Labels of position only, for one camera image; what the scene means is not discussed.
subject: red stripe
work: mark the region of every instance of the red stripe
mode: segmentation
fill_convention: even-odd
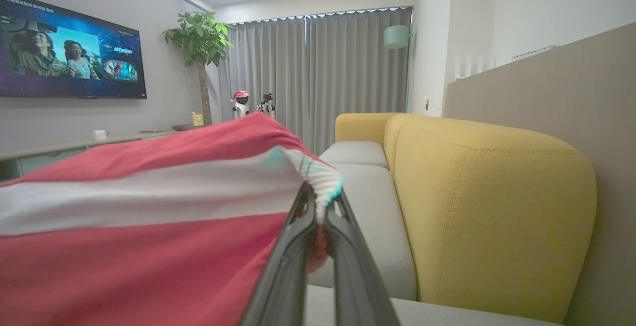
[[[93,181],[118,178],[142,170],[186,163],[245,159],[275,146],[300,150],[314,158],[288,129],[263,113],[255,113],[159,140],[97,147],[66,161],[35,170],[2,186],[26,181]]]
[[[8,325],[230,326],[286,213],[0,238]]]

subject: woman in white shirt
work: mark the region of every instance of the woman in white shirt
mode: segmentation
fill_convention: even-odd
[[[66,62],[69,64],[69,75],[78,79],[99,79],[90,60],[86,55],[86,50],[82,49],[80,43],[73,40],[64,41],[66,51]]]

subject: sofa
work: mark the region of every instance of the sofa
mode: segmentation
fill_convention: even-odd
[[[403,325],[563,323],[596,213],[584,154],[534,131],[406,113],[344,114],[335,129],[320,158],[343,174]],[[309,284],[308,324],[329,325],[331,260]]]

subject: white mug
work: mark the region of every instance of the white mug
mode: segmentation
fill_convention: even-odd
[[[109,131],[95,130],[93,131],[93,140],[105,140],[108,137]]]

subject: santa hat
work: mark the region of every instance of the santa hat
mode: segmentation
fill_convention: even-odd
[[[237,97],[249,97],[249,93],[245,90],[236,91],[232,96],[232,101],[236,100]]]

